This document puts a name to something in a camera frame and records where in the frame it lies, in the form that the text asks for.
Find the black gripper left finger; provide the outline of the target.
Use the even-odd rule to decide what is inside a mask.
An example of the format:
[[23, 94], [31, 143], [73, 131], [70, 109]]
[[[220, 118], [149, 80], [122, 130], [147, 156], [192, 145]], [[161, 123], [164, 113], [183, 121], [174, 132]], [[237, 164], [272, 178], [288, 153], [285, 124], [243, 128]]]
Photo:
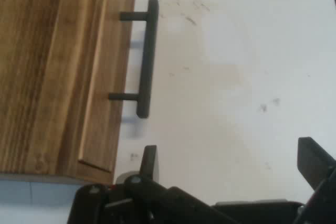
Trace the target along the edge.
[[177, 187], [154, 179], [157, 146], [144, 148], [139, 172], [121, 184], [92, 184], [75, 194], [68, 223], [236, 223]]

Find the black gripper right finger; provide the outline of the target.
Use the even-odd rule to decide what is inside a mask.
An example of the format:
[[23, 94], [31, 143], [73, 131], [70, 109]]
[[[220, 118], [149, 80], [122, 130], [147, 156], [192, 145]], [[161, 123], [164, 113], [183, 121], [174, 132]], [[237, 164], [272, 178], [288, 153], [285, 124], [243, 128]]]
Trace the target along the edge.
[[313, 138], [300, 137], [297, 167], [314, 192], [294, 223], [335, 223], [335, 159]]

